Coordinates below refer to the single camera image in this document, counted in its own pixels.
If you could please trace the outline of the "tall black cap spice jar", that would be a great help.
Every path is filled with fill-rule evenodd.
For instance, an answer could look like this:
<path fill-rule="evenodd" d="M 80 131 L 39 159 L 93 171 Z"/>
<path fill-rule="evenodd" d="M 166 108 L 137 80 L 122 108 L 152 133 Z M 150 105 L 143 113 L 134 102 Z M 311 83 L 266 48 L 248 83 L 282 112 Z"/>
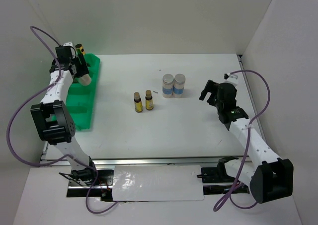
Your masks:
<path fill-rule="evenodd" d="M 88 86 L 91 84 L 91 77 L 89 74 L 85 74 L 82 77 L 78 78 L 78 82 L 83 86 Z"/>

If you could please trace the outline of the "yellow label pepper bottle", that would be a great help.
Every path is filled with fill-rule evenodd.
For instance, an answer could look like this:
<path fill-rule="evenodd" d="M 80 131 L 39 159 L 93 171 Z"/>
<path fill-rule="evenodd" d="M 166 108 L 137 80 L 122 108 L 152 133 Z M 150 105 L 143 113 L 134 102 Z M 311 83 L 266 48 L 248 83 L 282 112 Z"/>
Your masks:
<path fill-rule="evenodd" d="M 75 50 L 76 50 L 77 55 L 85 55 L 86 54 L 84 47 L 81 43 L 75 45 Z"/>

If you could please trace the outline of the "small yellow bottle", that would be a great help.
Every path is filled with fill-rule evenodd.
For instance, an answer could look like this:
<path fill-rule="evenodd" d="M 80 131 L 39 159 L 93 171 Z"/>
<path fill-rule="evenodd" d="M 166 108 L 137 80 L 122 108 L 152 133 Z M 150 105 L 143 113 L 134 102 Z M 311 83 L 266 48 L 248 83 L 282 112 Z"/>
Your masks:
<path fill-rule="evenodd" d="M 154 108 L 153 96 L 150 90 L 146 90 L 145 100 L 146 100 L 146 109 L 153 110 Z"/>
<path fill-rule="evenodd" d="M 143 111 L 142 100 L 141 100 L 140 94 L 138 92 L 134 93 L 134 107 L 135 107 L 136 112 Z"/>

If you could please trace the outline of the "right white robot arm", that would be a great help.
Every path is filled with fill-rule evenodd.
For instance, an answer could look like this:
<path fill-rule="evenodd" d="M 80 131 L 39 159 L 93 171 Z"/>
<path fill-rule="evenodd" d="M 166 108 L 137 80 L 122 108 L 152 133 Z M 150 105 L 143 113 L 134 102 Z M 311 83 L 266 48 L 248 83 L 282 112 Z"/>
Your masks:
<path fill-rule="evenodd" d="M 217 109 L 220 122 L 247 149 L 252 164 L 241 166 L 241 160 L 234 156 L 221 158 L 217 165 L 220 180 L 238 181 L 246 185 L 258 203 L 289 197 L 293 193 L 294 167 L 289 159 L 282 159 L 275 153 L 256 129 L 250 124 L 247 113 L 237 106 L 237 81 L 216 83 L 209 80 L 199 99 Z"/>

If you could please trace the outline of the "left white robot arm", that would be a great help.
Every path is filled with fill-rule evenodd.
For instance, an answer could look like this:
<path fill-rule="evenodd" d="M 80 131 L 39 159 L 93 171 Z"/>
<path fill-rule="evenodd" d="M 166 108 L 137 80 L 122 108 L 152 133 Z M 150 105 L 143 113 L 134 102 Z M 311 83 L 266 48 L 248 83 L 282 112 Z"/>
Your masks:
<path fill-rule="evenodd" d="M 76 124 L 67 107 L 66 99 L 74 79 L 81 85 L 91 83 L 85 51 L 82 44 L 66 43 L 55 48 L 57 59 L 50 68 L 52 87 L 46 90 L 39 104 L 32 105 L 30 112 L 41 140 L 53 145 L 71 165 L 69 178 L 77 183 L 94 185 L 98 172 L 90 158 L 75 138 Z"/>

